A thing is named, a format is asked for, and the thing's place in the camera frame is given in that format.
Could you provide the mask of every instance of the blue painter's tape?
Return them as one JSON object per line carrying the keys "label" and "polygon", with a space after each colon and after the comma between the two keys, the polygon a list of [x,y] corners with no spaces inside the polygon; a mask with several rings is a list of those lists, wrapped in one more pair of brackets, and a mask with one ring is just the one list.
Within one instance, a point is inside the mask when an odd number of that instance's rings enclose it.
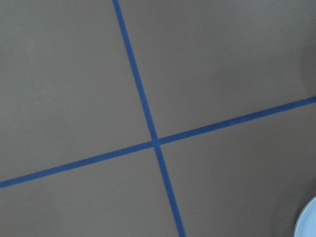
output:
{"label": "blue painter's tape", "polygon": [[218,130],[224,127],[229,127],[229,126],[233,126],[239,123],[243,123],[243,122],[247,122],[247,121],[251,121],[254,119],[259,119],[265,116],[269,116],[269,115],[273,115],[276,113],[280,113],[280,112],[284,112],[287,110],[292,110],[301,106],[305,106],[305,105],[309,105],[312,103],[316,103],[316,96],[310,97],[308,99],[304,99],[304,100],[299,100],[299,101],[295,101],[292,103],[288,103],[288,104],[284,104],[284,105],[280,105],[280,106],[276,106],[270,109],[266,109],[266,110],[262,110],[262,111],[258,111],[255,113],[251,113],[248,115],[243,115],[237,118],[233,118],[233,119],[229,119],[229,120],[225,120],[222,122],[218,122],[218,123],[214,123],[211,125],[207,125],[204,127],[199,127],[196,129],[192,129],[186,132],[180,132],[171,136],[167,136],[167,137],[163,137],[160,138],[160,144],[166,144],[166,143],[170,143],[170,142],[174,142],[174,141],[178,141],[181,139],[185,139],[188,137],[193,137],[199,134],[203,134],[206,132],[210,132],[210,131],[214,131],[214,130]]}
{"label": "blue painter's tape", "polygon": [[46,169],[46,170],[42,170],[36,173],[32,173],[32,174],[27,174],[21,177],[17,177],[17,178],[13,178],[13,179],[9,179],[9,180],[5,180],[0,182],[0,189],[8,187],[8,186],[12,186],[12,185],[16,185],[16,184],[20,184],[20,183],[24,183],[27,181],[31,181],[34,179],[39,179],[39,178],[43,178],[45,176],[49,176],[49,175],[53,175],[53,174],[57,174],[57,173],[61,173],[67,170],[71,170],[71,169],[75,169],[75,168],[79,168],[85,165],[89,165],[89,164],[93,164],[93,163],[97,163],[103,160],[107,160],[107,159],[111,159],[114,157],[119,157],[119,156],[123,156],[129,153],[133,153],[133,152],[138,152],[144,149],[148,149],[153,147],[152,142],[145,142],[142,144],[138,144],[135,146],[131,146],[131,147],[127,147],[127,148],[123,148],[120,150],[116,150],[113,152],[108,152],[102,155],[98,155],[95,157],[90,157],[87,159],[82,159],[82,160],[78,160],[72,163],[68,163],[68,164],[64,164],[61,166],[57,166],[54,168],[50,168],[50,169]]}
{"label": "blue painter's tape", "polygon": [[150,113],[150,109],[149,109],[149,105],[148,105],[148,102],[147,102],[146,94],[145,94],[145,91],[144,91],[144,88],[143,88],[142,81],[140,79],[139,71],[138,71],[136,60],[135,60],[134,53],[133,53],[133,49],[132,49],[132,46],[130,44],[130,40],[129,40],[129,37],[128,37],[128,33],[127,33],[126,26],[125,26],[125,22],[124,22],[124,19],[123,19],[122,11],[120,9],[119,1],[118,0],[113,0],[113,4],[114,4],[115,12],[117,14],[118,24],[119,24],[119,27],[120,27],[120,30],[121,30],[121,33],[122,33],[122,37],[123,37],[123,41],[124,41],[124,44],[125,44],[127,56],[128,56],[128,59],[129,59],[129,63],[130,63],[130,66],[131,66],[131,69],[132,69],[132,72],[133,72],[133,75],[134,75],[134,78],[135,78],[135,83],[136,83],[136,87],[137,87],[138,94],[139,94],[139,97],[140,97],[140,101],[142,103],[142,107],[143,107],[143,110],[144,110],[144,114],[145,114],[146,122],[147,122],[147,125],[148,125],[148,129],[149,129],[151,138],[153,140],[155,140],[158,137],[157,137],[157,133],[156,133],[155,126],[154,126],[154,121],[152,119],[152,115]]}
{"label": "blue painter's tape", "polygon": [[126,26],[125,26],[124,18],[123,18],[123,15],[122,15],[122,11],[121,11],[121,8],[120,8],[120,5],[119,5],[119,1],[118,0],[113,0],[113,4],[114,4],[115,12],[117,14],[118,24],[119,24],[119,27],[120,27],[120,30],[121,30],[121,33],[122,33],[122,37],[123,37],[123,41],[124,41],[124,44],[125,44],[126,52],[127,52],[128,59],[129,59],[129,62],[130,62],[130,66],[132,68],[132,72],[133,72],[133,75],[134,75],[134,78],[135,78],[135,83],[136,83],[136,87],[137,87],[137,90],[138,90],[138,94],[139,94],[139,97],[140,97],[140,100],[141,100],[141,103],[142,103],[142,107],[143,107],[143,110],[144,110],[144,114],[145,114],[145,118],[146,118],[148,129],[149,129],[149,133],[150,133],[151,138],[152,138],[152,142],[153,142],[153,146],[154,146],[155,153],[156,153],[156,156],[157,156],[157,160],[158,160],[158,163],[159,163],[160,172],[161,172],[161,175],[162,175],[164,186],[166,188],[166,192],[167,192],[167,195],[168,195],[168,198],[169,198],[169,203],[170,203],[170,206],[171,206],[173,217],[174,217],[174,220],[175,220],[175,223],[176,223],[176,226],[177,226],[178,234],[179,234],[180,237],[185,237],[186,234],[185,234],[184,227],[183,227],[183,224],[182,224],[180,212],[179,212],[178,205],[177,205],[174,193],[173,193],[172,185],[171,185],[170,178],[169,178],[169,175],[168,175],[168,172],[167,172],[167,168],[166,168],[166,165],[165,165],[165,162],[164,162],[163,154],[161,152],[161,147],[160,147],[158,136],[157,136],[157,133],[156,133],[154,121],[153,121],[153,118],[152,118],[152,115],[151,115],[151,112],[150,112],[150,109],[149,109],[149,104],[148,104],[148,101],[147,101],[147,98],[146,98],[146,94],[145,94],[145,91],[144,91],[144,88],[143,88],[143,84],[142,84],[142,81],[141,81],[141,78],[140,78],[140,75],[139,75],[139,71],[138,71],[138,68],[137,68],[137,64],[136,64],[136,60],[135,60],[134,53],[133,53],[133,50],[132,50],[132,46],[131,46],[131,43],[130,43],[130,40],[129,40],[129,37],[128,37],[128,33],[127,33]]}

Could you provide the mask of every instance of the gray floor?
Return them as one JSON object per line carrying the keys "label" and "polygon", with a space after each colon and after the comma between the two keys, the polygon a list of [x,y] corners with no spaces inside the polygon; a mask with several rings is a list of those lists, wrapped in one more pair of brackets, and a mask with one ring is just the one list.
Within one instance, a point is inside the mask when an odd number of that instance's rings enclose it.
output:
{"label": "gray floor", "polygon": [[[314,0],[121,0],[159,138],[316,96]],[[0,182],[151,141],[110,0],[0,2]],[[188,237],[288,237],[316,105],[161,146]],[[153,148],[0,189],[0,235],[179,236]]]}

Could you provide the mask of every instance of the floor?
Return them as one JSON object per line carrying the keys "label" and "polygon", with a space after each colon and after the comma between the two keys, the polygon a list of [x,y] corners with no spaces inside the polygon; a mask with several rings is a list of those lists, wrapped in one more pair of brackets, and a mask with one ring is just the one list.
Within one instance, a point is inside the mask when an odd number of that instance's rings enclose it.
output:
{"label": "floor", "polygon": [[316,196],[316,1],[0,2],[0,236],[288,237]]}

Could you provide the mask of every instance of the gray surface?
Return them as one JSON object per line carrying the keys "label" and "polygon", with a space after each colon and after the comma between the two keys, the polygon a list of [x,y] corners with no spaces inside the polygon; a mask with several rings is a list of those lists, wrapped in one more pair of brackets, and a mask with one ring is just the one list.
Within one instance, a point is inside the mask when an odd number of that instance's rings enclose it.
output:
{"label": "gray surface", "polygon": [[316,194],[316,105],[162,146],[188,237],[289,237]]}
{"label": "gray surface", "polygon": [[316,95],[314,0],[121,5],[160,137]]}
{"label": "gray surface", "polygon": [[111,1],[1,1],[0,71],[0,180],[150,140]]}
{"label": "gray surface", "polygon": [[0,236],[176,237],[153,150],[0,190]]}

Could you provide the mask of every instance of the white round object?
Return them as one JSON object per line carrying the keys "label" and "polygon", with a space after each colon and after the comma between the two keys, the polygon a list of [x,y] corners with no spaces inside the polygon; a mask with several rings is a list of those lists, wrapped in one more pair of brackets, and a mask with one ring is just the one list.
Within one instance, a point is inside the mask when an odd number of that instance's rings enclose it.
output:
{"label": "white round object", "polygon": [[316,197],[307,203],[299,215],[294,237],[316,237]]}

